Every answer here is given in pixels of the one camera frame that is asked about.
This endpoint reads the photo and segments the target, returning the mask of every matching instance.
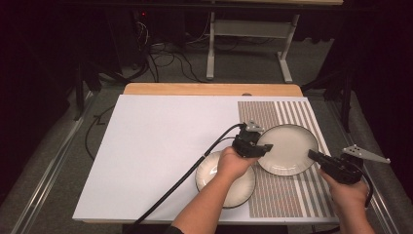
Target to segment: wrist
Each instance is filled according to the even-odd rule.
[[[347,207],[338,211],[337,216],[340,220],[349,223],[367,222],[367,216],[364,207]]]
[[[231,186],[232,183],[236,180],[236,178],[233,178],[229,175],[220,174],[220,173],[216,174],[213,179],[218,181],[219,183],[223,183],[228,186]]]

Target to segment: dark background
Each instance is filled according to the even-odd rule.
[[[378,1],[357,3],[364,6]],[[345,2],[346,7],[352,5],[353,1]],[[317,43],[335,38],[320,77],[342,69],[344,59],[351,58],[352,49],[361,45],[352,69],[353,87],[376,140],[385,156],[392,159],[395,174],[412,198],[413,20],[407,1],[384,1],[379,6],[380,14],[346,18],[303,14],[294,40],[310,37]],[[207,22],[207,13],[144,12],[141,20],[146,20],[153,40],[178,46],[184,46],[185,32],[201,35]],[[273,14],[259,13],[218,16],[274,19]],[[278,14],[276,19],[290,17]],[[62,9],[53,0],[1,3],[1,202],[42,137],[67,109],[66,96],[74,88],[79,62],[91,60],[111,71],[120,71],[123,65],[141,65],[145,54],[136,53],[139,49],[134,44],[131,19],[129,10]],[[86,64],[83,72],[88,84],[96,88],[98,69]]]

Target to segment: finger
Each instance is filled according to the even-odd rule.
[[[331,177],[330,175],[328,175],[325,171],[323,171],[322,169],[319,169],[319,175],[321,177],[323,177],[325,179],[325,181],[328,183],[328,185],[334,185],[337,184],[337,181]]]
[[[250,165],[252,165],[252,164],[254,164],[256,161],[258,161],[258,159],[259,159],[259,158],[247,158],[246,160],[247,160],[247,162],[248,162]]]
[[[235,148],[233,146],[228,146],[226,147],[223,151],[223,153],[235,153],[237,154],[237,151],[235,150]]]

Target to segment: table leg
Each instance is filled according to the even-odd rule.
[[[289,28],[289,31],[288,31],[288,35],[285,38],[284,49],[282,52],[278,52],[278,59],[280,62],[280,67],[282,69],[282,76],[283,76],[285,83],[292,83],[291,74],[289,73],[289,68],[286,63],[285,58],[286,58],[286,54],[288,53],[289,47],[291,45],[292,37],[294,36],[295,28],[297,27],[297,22],[299,18],[300,18],[300,15],[294,15],[292,22],[291,22],[291,27]]]
[[[215,67],[215,12],[210,13],[210,25],[209,25],[209,51],[207,54],[207,64],[206,64],[206,79],[213,80],[213,71]]]

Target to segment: wooden table edge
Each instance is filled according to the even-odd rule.
[[[130,83],[124,95],[302,97],[294,84]]]

